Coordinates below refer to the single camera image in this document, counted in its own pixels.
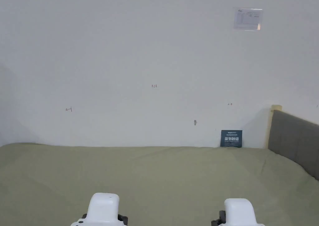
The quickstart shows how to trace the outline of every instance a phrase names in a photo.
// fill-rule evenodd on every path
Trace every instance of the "gray upholstered headboard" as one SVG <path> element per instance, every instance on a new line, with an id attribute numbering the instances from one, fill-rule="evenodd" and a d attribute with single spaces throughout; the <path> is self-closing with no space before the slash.
<path id="1" fill-rule="evenodd" d="M 300 164 L 319 180 L 319 125 L 274 110 L 268 148 Z"/>

